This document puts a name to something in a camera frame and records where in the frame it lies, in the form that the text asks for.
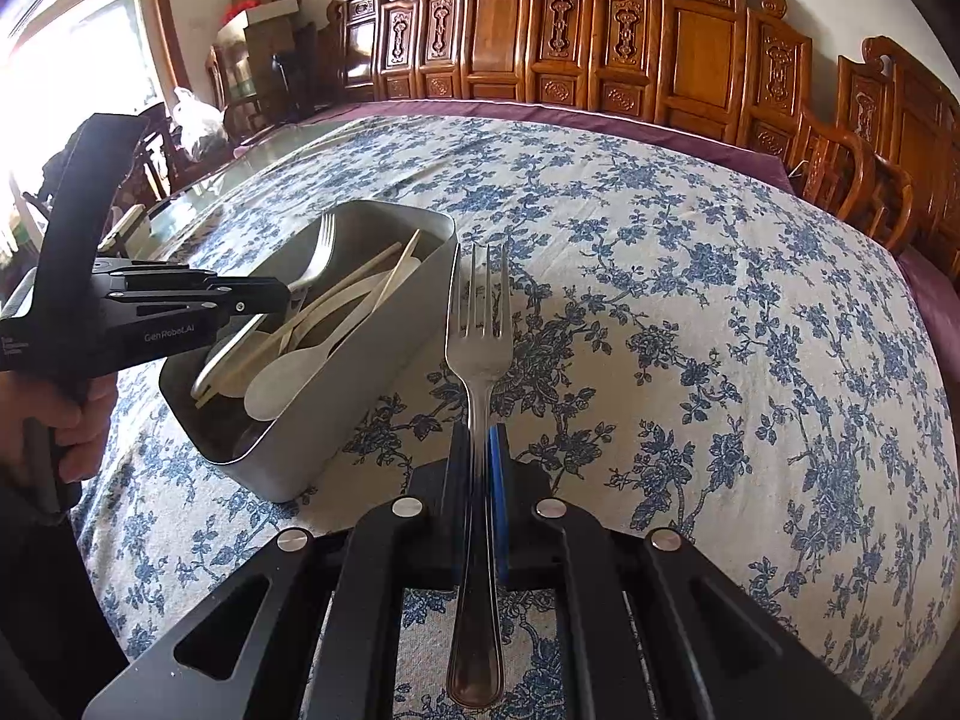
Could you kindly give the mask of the person's left hand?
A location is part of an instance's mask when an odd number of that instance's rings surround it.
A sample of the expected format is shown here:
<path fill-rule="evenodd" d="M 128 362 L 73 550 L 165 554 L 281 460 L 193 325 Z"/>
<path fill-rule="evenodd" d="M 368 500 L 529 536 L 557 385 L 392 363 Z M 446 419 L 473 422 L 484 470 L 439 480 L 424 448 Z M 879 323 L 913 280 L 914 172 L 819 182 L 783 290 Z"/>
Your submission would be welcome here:
<path fill-rule="evenodd" d="M 2 478 L 14 486 L 29 483 L 23 426 L 36 419 L 52 427 L 55 442 L 67 453 L 60 460 L 60 478 L 75 483 L 93 478 L 103 463 L 110 415 L 117 401 L 117 376 L 98 377 L 89 384 L 85 405 L 60 394 L 43 380 L 16 372 L 2 374 Z"/>

